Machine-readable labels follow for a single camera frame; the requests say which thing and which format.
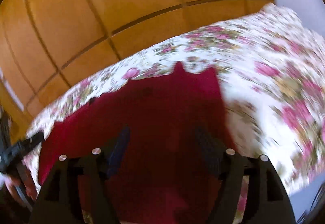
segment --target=dark red fabric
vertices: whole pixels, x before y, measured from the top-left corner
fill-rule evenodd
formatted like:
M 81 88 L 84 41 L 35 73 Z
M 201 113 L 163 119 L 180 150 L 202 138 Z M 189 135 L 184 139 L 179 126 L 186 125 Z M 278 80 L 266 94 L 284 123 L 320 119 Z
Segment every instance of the dark red fabric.
M 126 124 L 130 143 L 119 173 L 106 184 L 118 217 L 143 224 L 204 223 L 219 185 L 205 169 L 194 128 L 204 125 L 235 148 L 212 68 L 196 75 L 178 63 L 171 75 L 129 80 L 55 123 L 42 146 L 39 182 L 61 154 L 86 155 Z M 85 182 L 80 181 L 81 202 L 90 210 Z

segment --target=red garment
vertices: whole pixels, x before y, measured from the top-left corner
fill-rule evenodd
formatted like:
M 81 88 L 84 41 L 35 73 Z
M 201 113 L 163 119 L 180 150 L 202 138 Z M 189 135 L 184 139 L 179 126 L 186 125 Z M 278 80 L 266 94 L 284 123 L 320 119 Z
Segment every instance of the red garment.
M 170 75 L 129 80 L 55 123 L 40 154 L 40 184 L 61 154 L 86 155 L 126 124 L 129 146 L 118 174 L 106 182 L 118 217 L 143 224 L 204 223 L 219 184 L 206 171 L 194 128 L 204 125 L 235 148 L 213 68 L 196 75 L 178 63 Z M 86 181 L 80 181 L 81 202 L 89 210 Z

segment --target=floral bedsheet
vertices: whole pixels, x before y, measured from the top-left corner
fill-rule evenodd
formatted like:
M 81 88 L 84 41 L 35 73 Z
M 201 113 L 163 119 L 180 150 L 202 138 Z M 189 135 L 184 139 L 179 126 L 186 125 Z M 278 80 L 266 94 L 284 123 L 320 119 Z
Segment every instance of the floral bedsheet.
M 28 135 L 41 129 L 48 137 L 55 121 L 128 79 L 167 75 L 177 61 L 191 73 L 212 66 L 238 151 L 266 154 L 290 195 L 325 168 L 324 52 L 324 38 L 305 29 L 295 12 L 268 4 L 259 13 L 173 37 L 99 71 L 46 107 Z M 36 183 L 40 149 L 26 159 Z M 246 196 L 244 181 L 238 219 Z

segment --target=human hand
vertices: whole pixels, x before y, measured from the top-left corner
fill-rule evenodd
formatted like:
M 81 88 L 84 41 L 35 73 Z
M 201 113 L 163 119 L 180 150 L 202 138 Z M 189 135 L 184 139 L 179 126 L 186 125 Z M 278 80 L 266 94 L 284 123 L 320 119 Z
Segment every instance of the human hand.
M 25 178 L 24 178 L 24 185 L 26 187 L 26 194 L 33 200 L 36 200 L 37 197 L 37 191 L 35 188 L 35 183 L 33 181 L 33 178 L 31 177 L 30 170 L 27 168 L 25 169 Z M 20 198 L 19 194 L 16 191 L 16 187 L 18 187 L 21 184 L 21 181 L 11 175 L 3 175 L 4 177 L 4 183 L 11 194 L 12 198 L 18 202 L 21 206 L 25 207 L 24 202 Z

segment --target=silver screw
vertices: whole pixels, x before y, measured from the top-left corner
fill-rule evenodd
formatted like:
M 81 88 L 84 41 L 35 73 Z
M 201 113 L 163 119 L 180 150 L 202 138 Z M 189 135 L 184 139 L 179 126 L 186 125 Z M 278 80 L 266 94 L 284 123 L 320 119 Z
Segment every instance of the silver screw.
M 234 149 L 227 149 L 226 153 L 229 154 L 229 155 L 234 155 L 236 152 L 235 152 Z
M 95 148 L 91 152 L 92 152 L 92 154 L 97 155 L 97 154 L 101 153 L 101 149 L 100 148 Z
M 264 154 L 262 154 L 262 155 L 260 156 L 260 159 L 261 159 L 263 162 L 267 162 L 267 161 L 269 160 L 269 158 L 268 158 L 266 155 L 264 155 Z
M 67 156 L 65 154 L 62 154 L 59 156 L 59 161 L 63 162 L 66 160 L 66 158 L 67 158 Z

